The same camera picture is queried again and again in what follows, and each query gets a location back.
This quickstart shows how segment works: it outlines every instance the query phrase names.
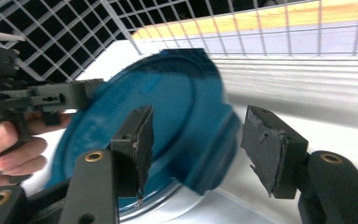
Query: white surface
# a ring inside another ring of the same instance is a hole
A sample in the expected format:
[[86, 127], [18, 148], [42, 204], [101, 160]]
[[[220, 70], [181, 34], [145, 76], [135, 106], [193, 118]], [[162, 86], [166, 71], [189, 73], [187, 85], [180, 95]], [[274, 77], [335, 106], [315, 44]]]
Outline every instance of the white surface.
[[358, 128], [358, 57], [212, 59], [234, 104]]
[[[116, 42], [79, 79], [103, 77], [107, 80], [122, 68], [141, 58], [128, 41]], [[228, 96], [229, 100], [233, 100], [233, 98], [235, 98], [234, 100], [237, 104], [234, 105], [235, 110], [242, 120], [245, 118], [246, 105], [258, 105], [257, 103], [259, 102], [257, 101], [257, 95], [252, 99], [247, 98], [245, 95]], [[266, 101], [260, 101], [260, 103], [262, 103], [262, 106], [274, 111], [274, 104], [269, 105], [269, 102]], [[352, 160], [358, 167], [358, 126], [353, 128], [330, 123], [326, 119], [317, 120], [315, 117], [310, 119], [307, 116], [307, 110], [299, 111], [302, 111], [303, 114], [299, 114], [298, 117], [294, 117], [293, 114], [277, 113], [277, 115], [310, 141], [309, 152], [314, 150], [334, 151]], [[332, 116], [336, 112], [337, 110], [332, 110]], [[46, 138], [48, 138], [49, 147], [45, 155], [49, 157], [55, 148], [54, 141], [60, 138], [60, 133], [46, 135]], [[296, 208], [296, 200], [284, 201], [269, 198], [249, 165], [250, 162], [246, 158], [244, 150], [239, 149], [236, 160], [220, 188], [221, 192], [237, 197], [239, 201], [251, 205], [256, 212], [264, 214], [277, 223], [299, 223], [300, 218]], [[32, 194], [40, 190], [47, 179], [48, 168], [24, 183], [24, 186], [28, 189], [28, 193]]]

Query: black bracket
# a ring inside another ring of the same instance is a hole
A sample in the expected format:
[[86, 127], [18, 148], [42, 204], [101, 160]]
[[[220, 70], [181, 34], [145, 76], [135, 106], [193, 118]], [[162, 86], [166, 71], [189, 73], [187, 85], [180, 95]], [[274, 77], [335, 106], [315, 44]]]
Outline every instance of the black bracket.
[[[41, 112], [46, 125], [58, 125], [61, 123], [59, 111], [87, 107], [91, 95], [103, 83], [102, 79], [59, 84], [17, 80], [17, 58], [18, 52], [15, 50], [0, 48], [0, 122], [12, 122], [19, 136], [19, 142], [4, 153], [31, 139], [26, 113]], [[17, 184], [28, 177], [29, 175], [9, 176], [9, 181]]]
[[358, 170], [328, 151], [307, 153], [308, 141], [272, 112], [249, 105], [241, 146], [269, 195], [294, 199], [303, 223], [358, 223]]

